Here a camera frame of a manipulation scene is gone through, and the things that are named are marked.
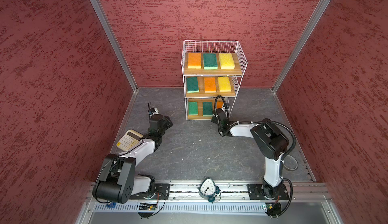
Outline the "orange sponge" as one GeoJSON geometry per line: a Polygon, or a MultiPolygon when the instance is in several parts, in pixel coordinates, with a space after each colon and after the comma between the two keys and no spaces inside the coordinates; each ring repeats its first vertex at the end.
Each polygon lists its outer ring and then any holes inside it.
{"type": "Polygon", "coordinates": [[[223,101],[218,101],[217,104],[216,104],[216,109],[223,108],[223,106],[224,106],[223,101]]]}
{"type": "Polygon", "coordinates": [[[204,92],[205,93],[216,93],[216,82],[214,77],[204,78],[204,92]]]}
{"type": "Polygon", "coordinates": [[[201,53],[188,53],[188,69],[201,69],[202,68],[202,54],[201,53]]]}

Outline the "dark green sponge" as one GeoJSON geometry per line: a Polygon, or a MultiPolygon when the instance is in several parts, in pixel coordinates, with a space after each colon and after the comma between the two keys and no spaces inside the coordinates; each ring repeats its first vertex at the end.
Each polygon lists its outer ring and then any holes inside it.
{"type": "Polygon", "coordinates": [[[217,56],[215,53],[204,53],[203,63],[205,70],[216,70],[218,69],[217,56]]]}
{"type": "Polygon", "coordinates": [[[187,77],[187,93],[199,93],[197,77],[187,77]]]}
{"type": "Polygon", "coordinates": [[[212,102],[203,102],[203,116],[212,117],[214,106],[212,102]]]}

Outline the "light green sponge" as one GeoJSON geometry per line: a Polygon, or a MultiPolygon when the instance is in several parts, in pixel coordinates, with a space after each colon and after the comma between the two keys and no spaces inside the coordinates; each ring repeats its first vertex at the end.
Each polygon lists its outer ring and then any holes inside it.
{"type": "Polygon", "coordinates": [[[198,102],[197,101],[189,101],[188,102],[188,116],[198,116],[198,102]]]}

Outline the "yellow sponge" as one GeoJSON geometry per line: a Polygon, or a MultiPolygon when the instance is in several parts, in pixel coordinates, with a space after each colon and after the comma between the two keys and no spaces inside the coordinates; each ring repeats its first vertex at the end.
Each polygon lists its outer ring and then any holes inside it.
{"type": "Polygon", "coordinates": [[[231,92],[231,83],[229,77],[218,77],[218,86],[219,86],[219,92],[231,92]]]}
{"type": "Polygon", "coordinates": [[[232,53],[219,53],[219,63],[221,69],[234,69],[235,63],[232,53]]]}

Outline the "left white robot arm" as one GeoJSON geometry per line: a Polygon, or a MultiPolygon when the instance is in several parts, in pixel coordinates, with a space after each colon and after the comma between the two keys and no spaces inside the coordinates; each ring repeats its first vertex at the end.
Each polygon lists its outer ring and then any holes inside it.
{"type": "Polygon", "coordinates": [[[154,153],[162,143],[166,130],[173,126],[168,116],[150,116],[150,127],[144,135],[129,130],[117,143],[123,150],[119,154],[108,154],[102,164],[93,188],[93,198],[102,204],[112,202],[124,204],[135,195],[153,198],[156,182],[153,176],[137,175],[136,166],[154,153]]]}

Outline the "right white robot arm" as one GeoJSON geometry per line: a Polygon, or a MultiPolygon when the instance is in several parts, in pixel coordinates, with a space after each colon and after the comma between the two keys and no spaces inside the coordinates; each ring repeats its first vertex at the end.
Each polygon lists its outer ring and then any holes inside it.
{"type": "Polygon", "coordinates": [[[284,184],[283,165],[289,144],[288,138],[278,128],[282,124],[269,119],[259,122],[230,121],[226,113],[220,108],[213,111],[212,122],[217,125],[221,136],[254,139],[265,157],[263,195],[267,199],[277,197],[280,187],[284,184]]]}

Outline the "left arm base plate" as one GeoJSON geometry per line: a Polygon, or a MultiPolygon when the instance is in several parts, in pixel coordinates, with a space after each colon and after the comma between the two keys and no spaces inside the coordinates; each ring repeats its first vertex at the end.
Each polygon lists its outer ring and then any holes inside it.
{"type": "Polygon", "coordinates": [[[157,194],[159,195],[159,200],[164,200],[169,198],[170,184],[157,183],[156,189],[152,193],[137,193],[132,195],[130,200],[157,200],[157,194]]]}

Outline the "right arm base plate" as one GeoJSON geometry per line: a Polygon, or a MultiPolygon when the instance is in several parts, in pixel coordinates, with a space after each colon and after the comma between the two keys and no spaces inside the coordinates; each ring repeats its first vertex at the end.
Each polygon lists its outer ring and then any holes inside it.
{"type": "Polygon", "coordinates": [[[284,184],[272,187],[269,184],[247,184],[250,200],[289,200],[289,194],[284,184]]]}

